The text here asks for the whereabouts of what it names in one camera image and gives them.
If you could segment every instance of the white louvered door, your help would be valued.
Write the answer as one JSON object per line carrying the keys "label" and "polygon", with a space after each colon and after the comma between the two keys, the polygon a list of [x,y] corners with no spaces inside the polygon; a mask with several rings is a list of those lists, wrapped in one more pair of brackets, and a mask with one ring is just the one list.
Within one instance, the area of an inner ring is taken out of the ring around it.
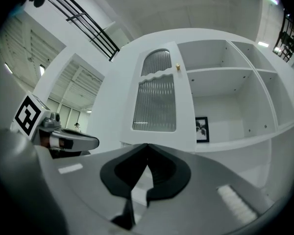
{"label": "white louvered door", "polygon": [[122,126],[122,142],[153,143],[195,151],[192,94],[175,42],[139,56]]}

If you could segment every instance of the black railing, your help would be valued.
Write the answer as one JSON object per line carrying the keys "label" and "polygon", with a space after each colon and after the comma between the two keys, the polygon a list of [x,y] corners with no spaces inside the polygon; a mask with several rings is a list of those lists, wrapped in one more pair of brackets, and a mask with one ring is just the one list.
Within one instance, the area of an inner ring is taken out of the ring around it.
{"label": "black railing", "polygon": [[284,9],[284,18],[273,52],[288,62],[294,53],[294,23],[291,14]]}
{"label": "black railing", "polygon": [[48,0],[61,11],[68,22],[79,28],[109,61],[120,51],[104,30],[88,15],[88,13],[74,0]]}

